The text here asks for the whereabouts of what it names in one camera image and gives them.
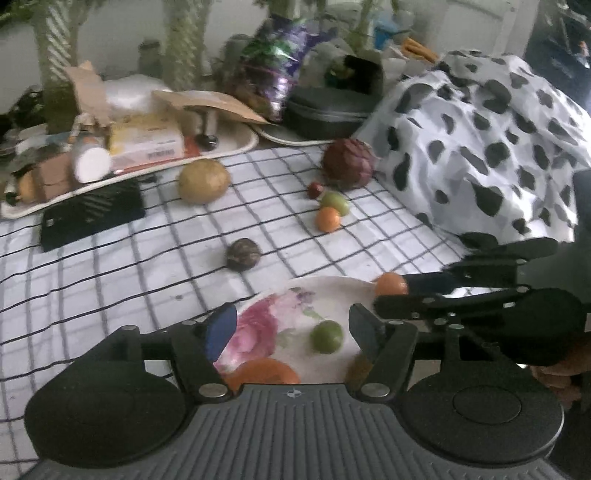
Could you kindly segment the right hand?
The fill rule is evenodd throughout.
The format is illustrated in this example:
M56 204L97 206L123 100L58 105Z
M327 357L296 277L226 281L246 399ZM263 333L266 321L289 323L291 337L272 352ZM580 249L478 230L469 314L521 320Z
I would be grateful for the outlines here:
M573 378L590 371L590 344L576 347L564 360L548 367L530 368L533 376L549 388L566 410L582 399L581 388Z

